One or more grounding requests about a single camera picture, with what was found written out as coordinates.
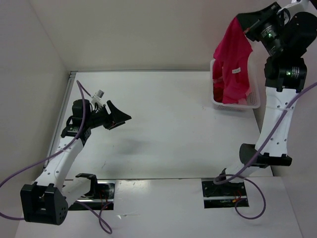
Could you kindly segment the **magenta t shirt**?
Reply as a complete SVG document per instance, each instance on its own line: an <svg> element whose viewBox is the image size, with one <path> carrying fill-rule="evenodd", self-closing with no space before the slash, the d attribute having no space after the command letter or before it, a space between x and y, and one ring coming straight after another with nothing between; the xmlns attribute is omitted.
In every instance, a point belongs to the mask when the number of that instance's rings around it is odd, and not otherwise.
<svg viewBox="0 0 317 238"><path fill-rule="evenodd" d="M246 104L251 92L248 59L252 51L251 44L235 17L213 54L213 99L216 102Z"/></svg>

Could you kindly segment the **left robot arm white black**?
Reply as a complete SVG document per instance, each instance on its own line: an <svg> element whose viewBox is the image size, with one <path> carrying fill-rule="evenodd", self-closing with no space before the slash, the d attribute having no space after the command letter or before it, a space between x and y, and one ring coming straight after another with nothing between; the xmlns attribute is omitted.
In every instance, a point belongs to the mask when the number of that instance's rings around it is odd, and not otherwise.
<svg viewBox="0 0 317 238"><path fill-rule="evenodd" d="M70 185L64 185L66 176L76 157L91 136L91 130L104 127L112 130L130 120L131 116L120 111L111 101L76 100L72 115L63 129L57 156L50 159L44 171L20 191L24 220L26 222L61 225L68 209L81 196L94 198L99 186L94 174L79 173Z"/></svg>

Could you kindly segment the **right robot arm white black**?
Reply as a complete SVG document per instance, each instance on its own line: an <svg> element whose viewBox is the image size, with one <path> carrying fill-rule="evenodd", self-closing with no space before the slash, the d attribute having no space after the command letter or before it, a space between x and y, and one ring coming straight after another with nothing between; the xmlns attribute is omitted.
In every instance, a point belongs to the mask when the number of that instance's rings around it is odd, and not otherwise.
<svg viewBox="0 0 317 238"><path fill-rule="evenodd" d="M308 90L303 55L317 37L317 18L307 12L308 4L307 0L294 0L284 7L272 3L237 15L244 35L261 42L269 55L264 66L266 106L257 143L242 144L239 162L214 179L223 195L234 190L234 182L258 169L292 163L287 154L289 127L296 101Z"/></svg>

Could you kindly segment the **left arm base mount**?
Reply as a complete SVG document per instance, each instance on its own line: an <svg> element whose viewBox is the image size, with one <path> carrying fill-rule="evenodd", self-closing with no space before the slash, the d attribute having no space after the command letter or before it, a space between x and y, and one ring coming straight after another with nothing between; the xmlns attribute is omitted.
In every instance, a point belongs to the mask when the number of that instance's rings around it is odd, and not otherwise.
<svg viewBox="0 0 317 238"><path fill-rule="evenodd" d="M66 197L68 210L79 211L85 207L79 203L84 203L93 210L100 210L107 203L106 209L112 210L115 192L114 180L97 180L95 188L91 189L91 180L86 178L76 178L67 180L62 187L62 194Z"/></svg>

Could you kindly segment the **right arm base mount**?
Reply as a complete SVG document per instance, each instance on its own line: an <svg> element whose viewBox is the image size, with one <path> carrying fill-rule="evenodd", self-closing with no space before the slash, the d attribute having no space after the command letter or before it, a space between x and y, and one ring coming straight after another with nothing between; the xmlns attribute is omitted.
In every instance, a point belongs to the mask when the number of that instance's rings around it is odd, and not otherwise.
<svg viewBox="0 0 317 238"><path fill-rule="evenodd" d="M236 203L237 207L249 207L243 182L216 185L210 178L203 179L201 183L205 209L234 208Z"/></svg>

